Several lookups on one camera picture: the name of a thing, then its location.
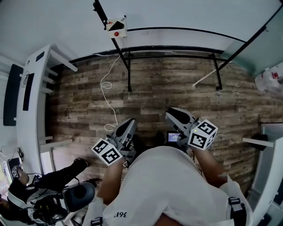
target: black and white marker cube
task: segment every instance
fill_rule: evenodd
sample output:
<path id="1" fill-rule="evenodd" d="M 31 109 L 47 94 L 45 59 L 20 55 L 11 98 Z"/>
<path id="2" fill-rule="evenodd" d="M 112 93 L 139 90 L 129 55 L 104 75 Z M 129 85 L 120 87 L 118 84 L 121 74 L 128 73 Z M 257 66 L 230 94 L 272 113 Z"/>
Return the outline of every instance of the black and white marker cube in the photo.
<path id="1" fill-rule="evenodd" d="M 110 166 L 114 162 L 123 158 L 122 154 L 115 148 L 113 144 L 110 144 L 107 140 L 102 138 L 96 142 L 92 147 L 92 151 L 107 165 Z"/>
<path id="2" fill-rule="evenodd" d="M 218 128 L 208 120 L 204 120 L 191 130 L 188 144 L 201 150 L 207 149 L 213 142 Z"/>

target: black metal bar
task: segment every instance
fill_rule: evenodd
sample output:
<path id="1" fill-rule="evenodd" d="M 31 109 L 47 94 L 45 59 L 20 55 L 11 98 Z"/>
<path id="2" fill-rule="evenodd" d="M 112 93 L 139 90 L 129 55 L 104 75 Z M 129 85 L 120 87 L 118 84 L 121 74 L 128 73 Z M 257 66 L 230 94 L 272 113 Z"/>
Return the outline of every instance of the black metal bar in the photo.
<path id="1" fill-rule="evenodd" d="M 122 61 L 123 61 L 125 67 L 127 68 L 127 70 L 129 70 L 129 66 L 128 66 L 128 64 L 127 64 L 127 62 L 126 62 L 126 60 L 125 60 L 125 57 L 123 56 L 123 53 L 122 53 L 121 49 L 119 48 L 119 46 L 118 46 L 118 44 L 117 44 L 115 38 L 112 38 L 111 40 L 112 40 L 112 42 L 114 43 L 114 45 L 115 45 L 115 47 L 116 47 L 116 49 L 117 49 L 117 51 L 118 51 L 118 53 L 119 53 L 119 55 L 120 55 L 120 57 L 121 57 L 121 59 L 122 59 Z"/>
<path id="2" fill-rule="evenodd" d="M 217 32 L 213 32 L 213 31 L 209 31 L 209 30 L 200 30 L 200 29 L 194 29 L 194 28 L 186 28 L 186 27 L 171 27 L 171 26 L 157 26 L 157 27 L 141 27 L 141 28 L 133 28 L 133 29 L 128 29 L 127 31 L 134 31 L 134 30 L 155 30 L 155 29 L 172 29 L 172 30 L 193 30 L 193 31 L 199 31 L 199 32 L 205 32 L 205 33 L 210 33 L 210 34 L 216 34 L 216 35 L 220 35 L 220 36 L 224 36 L 227 38 L 232 38 L 234 40 L 238 40 L 241 41 L 243 43 L 245 43 L 246 41 L 241 40 L 239 38 L 235 38 L 226 34 L 221 34 L 221 33 L 217 33 Z"/>
<path id="3" fill-rule="evenodd" d="M 144 59 L 144 58 L 166 58 L 166 57 L 177 57 L 177 58 L 196 58 L 196 59 L 207 59 L 207 60 L 214 60 L 213 57 L 209 57 L 209 56 L 193 56 L 193 55 L 151 55 L 151 56 L 132 56 L 132 57 L 126 57 L 125 59 L 128 60 L 129 58 L 131 60 L 135 60 L 135 59 Z M 220 60 L 220 61 L 226 61 L 225 59 L 222 58 L 216 58 L 216 60 Z"/>
<path id="4" fill-rule="evenodd" d="M 218 69 L 218 65 L 217 65 L 217 61 L 216 61 L 214 53 L 212 54 L 212 57 L 213 57 L 213 61 L 214 61 L 214 64 L 215 64 L 217 79 L 218 79 L 218 86 L 216 86 L 216 90 L 221 90 L 222 89 L 222 82 L 221 82 L 221 77 L 220 77 L 220 73 L 219 73 L 219 69 Z"/>
<path id="5" fill-rule="evenodd" d="M 224 68 L 231 60 L 233 60 L 236 56 L 238 56 L 249 44 L 251 44 L 264 30 L 266 29 L 266 25 L 276 16 L 276 14 L 282 9 L 283 5 L 279 7 L 279 9 L 272 15 L 272 17 L 245 43 L 243 44 L 232 56 L 230 56 L 227 61 L 222 64 L 218 70 Z"/>
<path id="6" fill-rule="evenodd" d="M 97 12 L 97 14 L 100 17 L 104 27 L 106 28 L 108 18 L 106 16 L 104 10 L 102 9 L 102 6 L 101 6 L 99 0 L 95 0 L 95 2 L 93 3 L 93 7 L 94 7 L 94 11 Z"/>
<path id="7" fill-rule="evenodd" d="M 217 53 L 223 54 L 223 50 L 219 49 L 211 49 L 211 48 L 204 48 L 204 47 L 196 47 L 196 46 L 182 46 L 182 45 L 144 45 L 144 46 L 135 46 L 135 47 L 128 47 L 123 48 L 122 52 L 137 52 L 137 51 L 154 51 L 154 50 L 169 50 L 169 51 L 198 51 L 198 52 L 210 52 L 210 53 Z M 100 52 L 98 54 L 101 55 L 109 55 L 117 53 L 116 50 L 108 50 L 104 52 Z"/>
<path id="8" fill-rule="evenodd" d="M 108 18 L 106 16 L 104 10 L 102 9 L 102 6 L 101 6 L 99 0 L 95 0 L 95 2 L 93 3 L 93 7 L 94 7 L 94 11 L 96 11 L 98 16 L 100 17 L 100 19 L 101 19 L 101 21 L 102 21 L 102 23 L 104 25 L 104 29 L 106 29 L 106 24 L 107 24 Z M 115 38 L 112 38 L 111 40 L 112 40 L 116 50 L 118 51 L 118 53 L 119 53 L 119 55 L 120 55 L 124 65 L 125 65 L 125 67 L 127 68 L 127 70 L 129 70 L 128 64 L 127 64 L 127 62 L 126 62 L 126 60 L 125 60 L 125 58 L 123 56 L 123 53 L 122 53 L 120 47 L 118 46 Z"/>
<path id="9" fill-rule="evenodd" d="M 210 53 L 217 53 L 217 54 L 222 54 L 224 51 L 223 50 L 218 50 L 218 49 L 210 49 L 210 48 L 203 48 L 203 47 L 194 47 L 194 46 L 178 46 L 178 45 L 145 45 L 145 46 L 136 46 L 136 47 L 128 47 L 128 48 L 123 48 L 121 49 L 122 53 L 126 52 L 136 52 L 136 51 L 156 51 L 156 50 L 169 50 L 169 51 L 177 51 L 177 50 L 182 50 L 182 51 L 199 51 L 199 52 L 210 52 Z M 108 51 L 103 51 L 99 52 L 97 54 L 99 55 L 112 55 L 112 54 L 117 54 L 118 51 L 116 49 L 108 50 Z M 84 56 L 81 58 L 77 58 L 74 60 L 71 60 L 70 63 L 76 63 L 82 60 L 89 60 L 99 57 L 96 55 L 96 53 L 93 53 L 92 55 L 89 56 Z"/>
<path id="10" fill-rule="evenodd" d="M 131 53 L 128 52 L 128 66 L 129 66 L 129 69 L 128 69 L 128 91 L 131 92 L 132 91 L 132 88 L 131 88 Z"/>

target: black strap buckle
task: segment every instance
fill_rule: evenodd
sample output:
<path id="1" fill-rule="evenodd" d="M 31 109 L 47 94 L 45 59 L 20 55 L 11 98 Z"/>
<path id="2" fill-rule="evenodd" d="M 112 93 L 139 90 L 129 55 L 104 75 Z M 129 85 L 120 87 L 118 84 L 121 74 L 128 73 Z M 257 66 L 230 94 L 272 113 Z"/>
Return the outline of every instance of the black strap buckle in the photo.
<path id="1" fill-rule="evenodd" d="M 102 226 L 103 225 L 103 218 L 102 217 L 97 217 L 94 220 L 90 222 L 91 226 Z"/>
<path id="2" fill-rule="evenodd" d="M 231 206 L 230 218 L 234 220 L 235 226 L 245 226 L 247 221 L 247 211 L 245 204 L 237 197 L 228 198 L 229 205 Z"/>
<path id="3" fill-rule="evenodd" d="M 230 197 L 228 202 L 233 211 L 239 211 L 243 209 L 241 206 L 241 200 L 237 197 Z"/>

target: white wall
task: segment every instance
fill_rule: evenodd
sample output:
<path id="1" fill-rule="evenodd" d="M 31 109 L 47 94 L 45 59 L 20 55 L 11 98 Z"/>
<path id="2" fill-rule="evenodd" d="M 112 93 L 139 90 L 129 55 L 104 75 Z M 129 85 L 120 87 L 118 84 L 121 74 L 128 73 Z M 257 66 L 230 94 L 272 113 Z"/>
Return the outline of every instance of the white wall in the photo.
<path id="1" fill-rule="evenodd" d="M 56 43 L 69 59 L 114 49 L 94 0 L 3 0 L 0 54 L 24 64 L 25 58 Z M 210 30 L 248 40 L 280 6 L 279 0 L 101 0 L 108 18 L 127 15 L 128 28 L 179 26 Z M 232 42 L 184 30 L 128 33 L 124 47 L 187 45 L 225 50 Z"/>

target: wood plank wall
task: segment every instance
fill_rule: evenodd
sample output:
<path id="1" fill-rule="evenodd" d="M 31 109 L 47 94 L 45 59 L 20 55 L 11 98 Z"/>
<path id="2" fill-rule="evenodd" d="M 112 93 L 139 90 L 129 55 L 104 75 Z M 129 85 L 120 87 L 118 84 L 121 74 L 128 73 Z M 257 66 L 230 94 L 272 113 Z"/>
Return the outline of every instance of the wood plank wall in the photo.
<path id="1" fill-rule="evenodd" d="M 64 69 L 48 98 L 47 130 L 56 140 L 73 138 L 68 147 L 54 150 L 55 166 L 61 169 L 76 157 L 92 162 L 80 179 L 100 177 L 106 166 L 90 147 L 107 132 L 105 124 L 114 124 L 113 111 L 100 89 L 114 57 L 99 57 L 78 63 L 78 72 Z M 192 84 L 214 70 L 211 60 L 185 58 L 152 58 L 131 61 L 133 91 L 127 91 L 127 71 L 119 59 L 105 81 L 104 90 L 115 108 L 118 122 L 129 117 L 138 120 L 137 134 L 148 145 L 157 131 L 172 130 L 164 119 L 168 107 L 191 111 L 196 117 L 210 120 L 219 127 L 210 148 L 213 155 L 237 181 L 242 191 L 250 188 L 259 151 L 242 143 L 242 137 L 260 132 L 261 122 L 282 122 L 283 100 L 256 89 L 254 79 L 242 68 L 229 64 L 221 70 L 223 90 L 215 91 L 216 74 Z"/>

